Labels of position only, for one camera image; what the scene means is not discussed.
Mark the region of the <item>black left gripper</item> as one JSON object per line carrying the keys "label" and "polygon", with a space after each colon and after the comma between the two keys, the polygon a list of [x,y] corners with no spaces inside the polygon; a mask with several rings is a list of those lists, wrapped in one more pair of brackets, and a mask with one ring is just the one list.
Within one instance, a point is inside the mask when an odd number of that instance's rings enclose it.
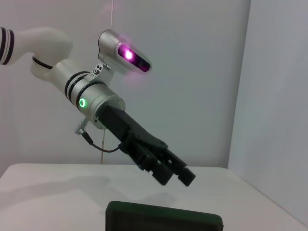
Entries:
{"label": "black left gripper", "polygon": [[[122,152],[139,169],[152,172],[161,185],[166,185],[173,174],[187,187],[195,179],[196,175],[187,168],[185,162],[167,149],[165,142],[150,134],[125,111],[106,106],[99,109],[98,120],[120,141]],[[160,161],[153,151],[162,151],[159,154]]]}

